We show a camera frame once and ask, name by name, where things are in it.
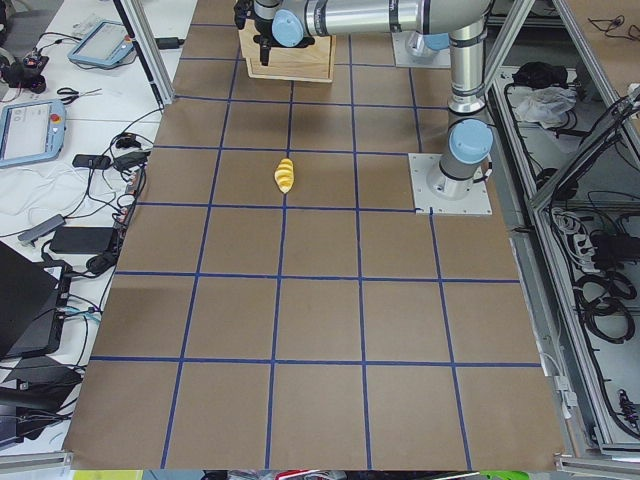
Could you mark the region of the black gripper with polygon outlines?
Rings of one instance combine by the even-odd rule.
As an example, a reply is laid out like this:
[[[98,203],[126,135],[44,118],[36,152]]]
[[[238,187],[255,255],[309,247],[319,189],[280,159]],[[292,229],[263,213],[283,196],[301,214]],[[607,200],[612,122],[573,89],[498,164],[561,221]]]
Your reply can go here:
[[[276,0],[237,0],[234,7],[234,22],[243,30],[247,21],[252,21],[258,31],[260,63],[268,66],[271,46],[276,44],[272,35],[272,22],[276,13]]]

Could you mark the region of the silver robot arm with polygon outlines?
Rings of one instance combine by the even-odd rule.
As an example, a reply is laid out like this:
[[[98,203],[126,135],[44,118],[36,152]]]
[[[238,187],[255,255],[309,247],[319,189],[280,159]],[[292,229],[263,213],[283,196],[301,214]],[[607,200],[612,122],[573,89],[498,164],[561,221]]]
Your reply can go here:
[[[449,44],[449,35],[447,33],[421,34],[419,32],[411,32],[406,40],[406,50],[410,56],[427,57],[448,49]]]
[[[485,107],[484,42],[488,1],[238,1],[234,21],[243,29],[252,21],[258,32],[260,61],[268,64],[274,48],[306,48],[319,37],[390,33],[405,46],[399,64],[413,60],[424,67],[448,62],[451,96],[447,147],[426,175],[431,192],[461,200],[476,183],[475,174],[493,144],[488,126],[477,119]]]

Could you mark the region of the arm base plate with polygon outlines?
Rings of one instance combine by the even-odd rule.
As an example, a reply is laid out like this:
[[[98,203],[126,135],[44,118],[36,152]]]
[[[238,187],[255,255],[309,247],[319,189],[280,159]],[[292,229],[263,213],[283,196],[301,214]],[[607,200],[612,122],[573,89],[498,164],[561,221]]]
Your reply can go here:
[[[490,216],[484,172],[478,166],[467,180],[453,180],[440,169],[441,154],[409,153],[414,212],[421,215]]]
[[[418,32],[392,34],[395,66],[400,68],[449,69],[450,42],[447,33]]]

